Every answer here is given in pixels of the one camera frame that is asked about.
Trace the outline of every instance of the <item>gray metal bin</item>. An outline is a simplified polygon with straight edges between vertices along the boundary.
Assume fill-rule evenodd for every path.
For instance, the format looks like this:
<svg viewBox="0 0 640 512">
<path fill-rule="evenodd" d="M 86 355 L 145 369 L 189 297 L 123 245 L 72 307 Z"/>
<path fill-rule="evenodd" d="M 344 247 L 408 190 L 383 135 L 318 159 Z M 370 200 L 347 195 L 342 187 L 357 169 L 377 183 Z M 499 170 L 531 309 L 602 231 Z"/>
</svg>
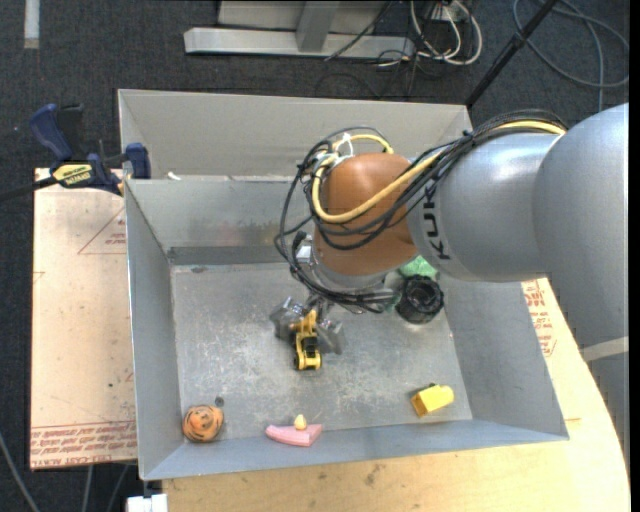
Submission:
<svg viewBox="0 0 640 512">
<path fill-rule="evenodd" d="M 129 180 L 126 187 L 143 479 L 566 439 L 519 283 L 443 278 L 445 310 L 422 326 L 394 311 L 353 315 L 336 308 L 348 344 L 314 372 L 292 368 L 292 349 L 275 337 L 268 318 L 287 296 L 306 298 L 273 246 L 288 189 L 282 175 L 293 173 L 295 161 L 323 133 L 352 124 L 375 123 L 393 142 L 392 132 L 402 133 L 400 121 L 423 120 L 426 140 L 405 138 L 398 148 L 413 156 L 468 128 L 463 107 L 390 109 L 350 101 L 343 109 L 332 100 L 144 91 L 122 91 L 120 100 L 123 144 L 147 145 L 157 177 Z M 253 125 L 224 124 L 225 112 L 243 103 L 257 116 Z M 330 118 L 329 108 L 341 114 Z M 316 122 L 308 123 L 307 133 L 271 129 L 258 137 L 265 111 L 282 128 L 295 125 L 294 112 L 296 119 Z M 146 122 L 167 112 L 171 123 Z M 350 120 L 354 112 L 357 123 Z M 211 116 L 220 122 L 203 131 Z M 193 128 L 185 134 L 189 120 Z M 171 142 L 172 126 L 180 127 L 175 139 L 183 145 Z M 180 155 L 160 141 L 184 152 L 185 172 Z M 234 164 L 256 176 L 235 173 Z M 182 179 L 159 179 L 166 172 Z M 294 203 L 292 222 L 303 214 L 302 202 Z M 410 397 L 431 382 L 451 386 L 456 400 L 419 418 Z M 181 420 L 188 407 L 216 399 L 225 413 L 219 436 L 209 444 L 186 440 Z M 297 414 L 323 424 L 313 446 L 266 437 L 269 424 L 291 424 Z"/>
</svg>

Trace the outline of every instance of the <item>metal stand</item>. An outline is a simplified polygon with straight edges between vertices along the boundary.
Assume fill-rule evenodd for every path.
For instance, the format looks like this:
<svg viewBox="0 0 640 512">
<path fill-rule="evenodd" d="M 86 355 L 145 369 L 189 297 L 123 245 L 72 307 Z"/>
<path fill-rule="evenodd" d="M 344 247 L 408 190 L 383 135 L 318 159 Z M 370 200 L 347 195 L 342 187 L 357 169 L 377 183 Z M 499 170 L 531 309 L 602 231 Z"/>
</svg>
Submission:
<svg viewBox="0 0 640 512">
<path fill-rule="evenodd" d="M 304 2 L 295 31 L 224 27 L 192 28 L 184 34 L 185 51 L 188 54 L 329 57 L 347 47 L 356 37 L 355 34 L 329 33 L 340 3 Z M 388 58 L 396 58 L 395 51 L 411 53 L 413 43 L 405 37 L 364 35 L 339 56 L 375 59 L 385 52 L 390 56 Z"/>
</svg>

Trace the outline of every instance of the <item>cable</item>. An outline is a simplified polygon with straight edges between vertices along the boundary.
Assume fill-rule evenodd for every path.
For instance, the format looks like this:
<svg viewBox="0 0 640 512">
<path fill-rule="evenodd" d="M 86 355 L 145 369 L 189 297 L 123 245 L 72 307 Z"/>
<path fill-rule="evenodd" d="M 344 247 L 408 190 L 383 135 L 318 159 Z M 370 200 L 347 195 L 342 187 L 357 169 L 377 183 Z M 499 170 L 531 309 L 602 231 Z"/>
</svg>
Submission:
<svg viewBox="0 0 640 512">
<path fill-rule="evenodd" d="M 372 28 L 376 25 L 376 23 L 378 23 L 382 17 L 387 13 L 387 11 L 391 8 L 391 6 L 393 5 L 393 2 L 389 1 L 387 2 L 382 9 L 380 10 L 380 12 L 378 13 L 378 15 L 375 17 L 375 19 L 369 23 L 364 29 L 362 29 L 362 32 L 360 32 L 358 35 L 356 35 L 356 37 L 354 37 L 347 45 L 343 46 L 342 48 L 340 48 L 338 51 L 336 51 L 335 53 L 331 54 L 329 57 L 327 57 L 325 60 L 329 61 L 332 59 L 335 59 L 336 57 L 339 57 L 340 55 L 342 55 L 343 53 L 345 53 L 346 51 L 350 50 L 351 48 L 353 48 L 353 46 L 360 41 L 360 39 L 362 39 L 364 37 L 364 35 Z"/>
<path fill-rule="evenodd" d="M 456 23 L 451 18 L 451 14 L 449 12 L 448 6 L 442 6 L 442 12 L 444 12 L 446 17 L 448 18 L 448 23 L 451 25 L 453 32 L 456 36 L 456 48 L 454 50 L 446 50 L 445 52 L 438 52 L 433 47 L 433 45 L 424 38 L 423 36 L 424 26 L 422 29 L 420 28 L 420 25 L 418 23 L 418 18 L 415 12 L 415 2 L 412 0 L 409 5 L 410 7 L 409 13 L 410 13 L 411 20 L 413 22 L 413 27 L 415 31 L 418 33 L 418 36 L 420 37 L 420 41 L 429 50 L 428 52 L 425 52 L 424 50 L 417 51 L 417 56 L 445 62 L 447 64 L 452 64 L 454 66 L 467 66 L 469 64 L 473 64 L 476 60 L 478 60 L 478 58 L 480 57 L 480 54 L 482 53 L 482 46 L 483 46 L 482 30 L 480 29 L 480 25 L 476 21 L 475 17 L 469 12 L 469 10 L 460 1 L 455 0 L 453 4 L 455 4 L 457 8 L 459 8 L 461 11 L 465 13 L 465 15 L 467 16 L 467 19 L 471 23 L 471 26 L 473 28 L 473 34 L 475 34 L 475 39 L 476 39 L 476 50 L 474 54 L 471 57 L 463 60 L 455 58 L 462 48 L 462 37 L 460 35 L 460 31 L 458 30 Z"/>
<path fill-rule="evenodd" d="M 93 466 L 87 470 L 87 482 L 84 485 L 84 496 L 82 498 L 82 512 L 87 512 L 89 506 L 89 493 L 91 492 L 91 480 L 93 479 Z"/>
<path fill-rule="evenodd" d="M 383 91 L 382 91 L 382 93 L 381 93 L 380 97 L 383 97 L 383 96 L 386 94 L 386 92 L 391 88 L 392 84 L 393 84 L 394 82 L 396 82 L 396 80 L 397 80 L 397 79 L 398 79 L 398 77 L 400 76 L 400 71 L 401 71 L 401 66 L 400 66 L 400 64 L 401 64 L 402 62 L 412 62 L 412 61 L 413 61 L 413 62 L 415 62 L 415 61 L 416 61 L 416 57 L 415 57 L 415 49 L 414 49 L 414 54 L 413 54 L 413 55 L 409 55 L 409 54 L 407 53 L 407 50 L 408 50 L 407 45 L 409 44 L 409 41 L 410 41 L 410 39 L 409 39 L 409 37 L 408 37 L 408 35 L 409 35 L 409 31 L 410 31 L 410 30 L 411 30 L 411 24 L 410 24 L 409 20 L 407 20 L 407 27 L 406 27 L 406 30 L 405 30 L 405 37 L 404 37 L 404 45 L 403 45 L 403 47 L 402 47 L 402 50 L 386 50 L 386 51 L 384 51 L 384 52 L 381 52 L 381 53 L 378 55 L 378 59 L 377 59 L 377 60 L 378 60 L 378 63 L 377 63 L 377 69 L 378 69 L 378 70 L 379 70 L 381 67 L 384 67 L 384 65 L 381 65 L 381 64 L 380 64 L 380 60 L 382 59 L 382 57 L 383 57 L 386 53 L 394 52 L 394 53 L 398 53 L 398 54 L 401 56 L 401 57 L 400 57 L 400 59 L 398 59 L 398 60 L 394 61 L 394 62 L 396 62 L 398 65 L 396 65 L 396 66 L 395 66 L 395 68 L 394 68 L 394 70 L 393 70 L 393 71 L 394 71 L 394 72 L 393 72 L 393 76 L 391 76 L 391 78 L 389 78 L 389 80 L 387 80 L 387 83 L 386 83 L 386 85 L 385 85 L 385 87 L 384 87 L 384 89 L 383 89 Z M 415 72 L 415 68 L 412 70 L 412 76 L 411 76 L 411 80 L 410 80 L 410 82 L 409 82 L 409 85 L 405 88 L 404 97 L 405 97 L 406 99 L 408 99 L 408 98 L 409 98 L 409 96 L 410 96 L 410 94 L 411 94 L 411 88 L 412 88 L 412 86 L 413 86 L 413 73 L 414 73 L 414 72 Z"/>
<path fill-rule="evenodd" d="M 29 493 L 27 486 L 24 484 L 24 481 L 20 477 L 20 473 L 18 473 L 18 468 L 16 467 L 15 463 L 13 462 L 13 459 L 11 458 L 9 449 L 7 448 L 7 445 L 4 442 L 4 437 L 2 436 L 2 432 L 0 432 L 0 449 L 2 449 L 2 453 L 4 454 L 4 458 L 7 460 L 7 464 L 9 465 L 9 470 L 13 475 L 13 479 L 15 480 L 16 484 L 18 484 L 18 487 L 20 488 L 20 491 L 22 492 L 24 499 L 29 504 L 29 507 L 31 507 L 31 510 L 33 512 L 40 512 L 40 509 L 38 508 L 36 503 L 33 501 L 33 498 L 31 497 L 31 493 Z"/>
<path fill-rule="evenodd" d="M 564 133 L 564 131 L 562 131 L 557 126 L 543 123 L 540 121 L 517 121 L 512 123 L 505 123 L 493 129 L 508 130 L 510 128 L 529 128 L 529 129 L 535 129 L 535 130 L 543 130 L 543 131 L 548 131 L 550 133 L 555 133 L 556 135 L 562 135 Z M 356 217 L 362 215 L 363 213 L 369 211 L 371 208 L 377 205 L 380 201 L 387 198 L 389 194 L 397 190 L 398 187 L 400 187 L 401 185 L 404 185 L 406 182 L 410 181 L 412 178 L 414 178 L 415 176 L 420 174 L 422 171 L 427 169 L 430 165 L 432 165 L 437 160 L 437 158 L 441 155 L 443 151 L 444 150 L 440 150 L 433 156 L 425 159 L 420 164 L 416 165 L 409 172 L 403 173 L 401 176 L 399 176 L 396 180 L 394 180 L 389 185 L 387 185 L 380 192 L 376 193 L 374 196 L 372 196 L 371 198 L 369 198 L 368 200 L 366 200 L 364 203 L 360 204 L 356 208 L 353 208 L 348 212 L 341 213 L 338 215 L 331 215 L 327 213 L 322 208 L 322 205 L 320 203 L 320 183 L 322 179 L 322 174 L 324 173 L 324 169 L 325 169 L 325 166 L 323 165 L 318 169 L 318 171 L 314 175 L 318 179 L 314 180 L 312 184 L 312 201 L 313 201 L 314 213 L 318 217 L 320 217 L 320 219 L 328 223 L 339 224 L 339 223 L 349 222 L 355 219 Z"/>
<path fill-rule="evenodd" d="M 8 192 L 3 192 L 2 194 L 0 194 L 0 204 L 8 201 L 9 199 L 30 194 L 31 192 L 35 192 L 36 190 L 40 190 L 41 188 L 50 187 L 51 185 L 56 185 L 57 183 L 58 180 L 56 180 L 53 176 L 49 176 L 48 178 L 44 178 L 40 181 L 34 181 L 33 183 L 25 185 L 24 187 L 9 190 Z"/>
<path fill-rule="evenodd" d="M 553 133 L 561 136 L 566 132 L 566 125 L 554 114 L 541 110 L 525 110 L 512 112 L 497 116 L 486 123 L 480 125 L 472 132 L 464 132 L 463 136 L 451 143 L 444 144 L 435 148 L 424 151 L 412 164 L 410 164 L 389 186 L 394 183 L 409 181 L 410 183 L 395 199 L 394 203 L 375 219 L 367 221 L 365 224 L 353 227 L 347 223 L 352 222 L 365 213 L 363 205 L 354 208 L 351 212 L 347 212 L 349 220 L 330 223 L 334 228 L 329 228 L 325 221 L 320 217 L 320 209 L 314 206 L 314 188 L 321 184 L 322 177 L 329 175 L 332 166 L 338 162 L 342 155 L 332 154 L 331 152 L 339 149 L 340 145 L 346 143 L 343 138 L 331 142 L 334 137 L 344 135 L 345 131 L 353 131 L 355 128 L 340 130 L 327 136 L 322 141 L 316 143 L 307 153 L 302 164 L 298 166 L 298 172 L 289 187 L 287 197 L 284 201 L 282 214 L 280 217 L 279 234 L 274 238 L 274 244 L 278 252 L 289 263 L 291 275 L 307 287 L 309 292 L 315 296 L 322 297 L 329 302 L 340 304 L 346 308 L 358 307 L 360 310 L 371 311 L 374 313 L 384 312 L 386 306 L 395 300 L 392 292 L 369 292 L 369 291 L 347 291 L 338 292 L 324 287 L 317 278 L 306 273 L 300 265 L 296 250 L 299 243 L 308 235 L 304 232 L 298 232 L 295 240 L 291 244 L 291 253 L 285 240 L 285 237 L 294 233 L 296 228 L 302 227 L 304 224 L 313 220 L 318 234 L 332 248 L 337 250 L 355 250 L 374 240 L 386 229 L 397 225 L 401 222 L 409 212 L 418 204 L 417 197 L 424 196 L 427 191 L 433 190 L 437 183 L 443 179 L 454 168 L 462 156 L 467 154 L 472 148 L 490 140 L 508 133 L 515 132 L 540 132 Z M 353 151 L 349 151 L 348 157 L 351 157 Z M 308 176 L 307 181 L 303 181 L 303 177 Z M 303 192 L 307 197 L 311 217 L 299 222 L 295 228 L 286 228 L 286 219 L 293 193 L 297 186 L 302 184 Z M 376 199 L 375 194 L 368 201 L 373 202 Z M 413 204 L 408 209 L 407 203 L 413 199 Z M 406 211 L 400 213 L 400 209 L 405 208 Z M 351 235 L 359 235 L 360 238 L 355 242 L 338 243 L 333 237 L 344 237 Z"/>
<path fill-rule="evenodd" d="M 341 76 L 341 77 L 345 77 L 345 78 L 351 78 L 352 80 L 354 80 L 355 82 L 358 82 L 360 85 L 363 85 L 365 87 L 365 89 L 367 89 L 371 95 L 376 98 L 376 99 L 380 99 L 382 96 L 378 93 L 378 91 L 375 90 L 375 88 L 369 83 L 367 82 L 364 78 L 361 78 L 359 76 L 356 76 L 354 74 L 351 73 L 328 73 L 326 75 L 323 75 L 320 77 L 320 79 L 316 82 L 316 85 L 313 89 L 313 95 L 314 96 L 318 96 L 318 89 L 320 88 L 320 85 L 329 77 L 334 77 L 334 76 Z"/>
<path fill-rule="evenodd" d="M 400 54 L 400 58 L 396 60 L 384 60 L 384 62 L 381 62 L 383 60 L 382 57 L 387 53 L 398 53 Z M 385 50 L 381 52 L 378 55 L 378 58 L 371 63 L 375 64 L 377 68 L 385 68 L 389 66 L 395 66 L 396 64 L 400 64 L 401 62 L 409 62 L 410 60 L 410 55 L 402 50 Z"/>
<path fill-rule="evenodd" d="M 513 12 L 513 19 L 516 23 L 516 26 L 518 27 L 518 30 L 522 30 L 522 25 L 520 23 L 520 19 L 518 18 L 518 13 L 517 13 L 517 8 L 518 8 L 518 4 L 520 3 L 520 0 L 514 0 L 513 2 L 513 8 L 512 8 L 512 12 Z M 569 17 L 574 17 L 577 19 L 580 19 L 582 21 L 584 21 L 585 23 L 593 23 L 595 25 L 599 25 L 600 27 L 604 28 L 605 30 L 609 31 L 611 34 L 613 34 L 616 38 L 618 38 L 624 48 L 627 50 L 627 52 L 629 52 L 629 43 L 626 41 L 626 39 L 619 33 L 616 32 L 613 28 L 611 28 L 609 25 L 607 25 L 606 23 L 603 23 L 600 20 L 597 20 L 595 18 L 592 18 L 590 16 L 586 16 L 584 14 L 582 14 L 576 7 L 574 7 L 571 3 L 567 2 L 566 0 L 561 0 L 561 3 L 563 3 L 564 5 L 566 5 L 567 7 L 569 7 L 570 9 L 573 9 L 574 13 L 571 13 L 569 11 L 564 11 L 562 9 L 557 9 L 557 8 L 553 8 L 552 11 L 553 12 L 557 12 L 558 14 L 563 14 L 565 16 L 569 16 Z M 564 71 L 563 69 L 561 69 L 560 67 L 558 67 L 556 64 L 554 64 L 553 62 L 551 62 L 549 60 L 549 58 L 547 58 L 539 49 L 538 47 L 533 44 L 531 41 L 529 41 L 528 39 L 526 40 L 527 45 L 529 46 L 529 48 L 531 48 L 531 50 L 547 65 L 549 66 L 551 69 L 553 69 L 554 71 L 556 71 L 557 73 L 559 73 L 560 75 L 562 75 L 563 77 L 565 77 L 566 79 L 570 80 L 571 82 L 580 84 L 580 85 L 584 85 L 587 87 L 595 87 L 595 88 L 613 88 L 613 87 L 620 87 L 621 85 L 626 84 L 629 81 L 629 75 L 627 74 L 623 79 L 617 81 L 617 82 L 610 82 L 610 83 L 603 83 L 601 82 L 591 82 L 588 80 L 584 80 L 582 78 L 578 78 L 576 76 L 573 76 L 569 73 L 567 73 L 566 71 Z"/>
<path fill-rule="evenodd" d="M 347 135 L 347 137 L 346 138 L 343 137 L 342 140 L 336 142 L 333 145 L 334 151 L 337 151 L 338 149 L 340 149 L 340 146 L 347 141 L 372 140 L 380 144 L 383 147 L 385 153 L 393 154 L 393 148 L 389 145 L 389 143 L 384 137 L 380 137 L 378 135 L 371 135 L 369 133 L 362 133 L 360 135 L 348 135 L 348 132 L 344 132 L 344 133 L 345 135 Z"/>
<path fill-rule="evenodd" d="M 131 466 L 129 464 L 125 464 L 124 465 L 124 469 L 122 470 L 122 473 L 120 473 L 120 478 L 118 478 L 118 481 L 116 482 L 116 486 L 113 489 L 113 492 L 111 493 L 111 498 L 109 498 L 109 504 L 107 505 L 107 508 L 105 509 L 106 512 L 111 512 L 111 510 L 113 509 L 113 506 L 116 503 L 116 499 L 118 497 L 118 491 L 120 490 L 120 486 L 122 485 L 122 482 L 124 480 L 124 477 L 127 474 L 127 471 L 129 471 L 129 468 Z"/>
</svg>

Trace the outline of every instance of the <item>dark gray carpet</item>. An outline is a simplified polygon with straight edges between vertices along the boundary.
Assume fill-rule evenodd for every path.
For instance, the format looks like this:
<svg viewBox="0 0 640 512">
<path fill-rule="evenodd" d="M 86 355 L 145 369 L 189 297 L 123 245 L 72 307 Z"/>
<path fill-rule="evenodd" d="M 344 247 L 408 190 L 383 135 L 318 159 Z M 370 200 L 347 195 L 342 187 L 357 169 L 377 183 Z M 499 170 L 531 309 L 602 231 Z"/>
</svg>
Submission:
<svg viewBox="0 0 640 512">
<path fill-rule="evenodd" d="M 416 73 L 412 80 L 410 70 L 381 72 L 340 59 L 186 56 L 183 33 L 213 24 L 214 2 L 61 0 L 42 4 L 40 50 L 35 51 L 23 48 L 24 1 L 0 2 L 0 190 L 28 184 L 34 167 L 51 163 L 52 155 L 28 129 L 31 114 L 46 103 L 83 103 L 87 138 L 102 138 L 107 154 L 119 150 L 115 101 L 119 88 L 461 104 L 515 32 L 512 0 L 476 0 L 475 15 L 484 34 L 481 58 L 472 66 L 455 69 L 431 63 L 425 67 L 433 76 Z M 522 0 L 522 20 L 528 20 L 539 5 Z M 576 0 L 575 5 L 628 40 L 629 0 Z M 377 31 L 404 31 L 406 15 L 407 2 L 394 5 Z M 607 81 L 618 81 L 628 72 L 628 54 L 615 37 L 598 33 Z M 596 46 L 584 26 L 551 14 L 532 40 L 567 72 L 597 81 Z M 604 107 L 628 101 L 628 90 L 628 85 L 607 89 Z M 527 107 L 552 110 L 573 125 L 598 110 L 598 93 L 560 77 L 524 48 L 476 102 L 472 118 L 477 124 Z M 37 473 L 25 469 L 32 224 L 30 196 L 0 204 L 0 431 L 41 510 L 78 511 L 86 469 Z M 120 472 L 119 465 L 96 466 L 89 510 L 104 510 Z M 129 471 L 123 498 L 142 492 L 135 473 Z M 1 457 L 0 510 L 28 510 Z"/>
</svg>

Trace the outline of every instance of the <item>orange ball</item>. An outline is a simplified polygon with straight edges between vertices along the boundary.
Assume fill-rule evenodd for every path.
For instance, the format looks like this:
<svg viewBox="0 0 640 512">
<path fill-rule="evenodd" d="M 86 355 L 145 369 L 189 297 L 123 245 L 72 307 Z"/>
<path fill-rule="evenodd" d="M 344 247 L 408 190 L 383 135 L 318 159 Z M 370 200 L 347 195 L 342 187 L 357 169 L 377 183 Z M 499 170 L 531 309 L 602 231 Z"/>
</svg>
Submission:
<svg viewBox="0 0 640 512">
<path fill-rule="evenodd" d="M 218 435 L 223 421 L 221 409 L 212 405 L 196 405 L 184 415 L 182 432 L 191 441 L 206 443 Z"/>
</svg>

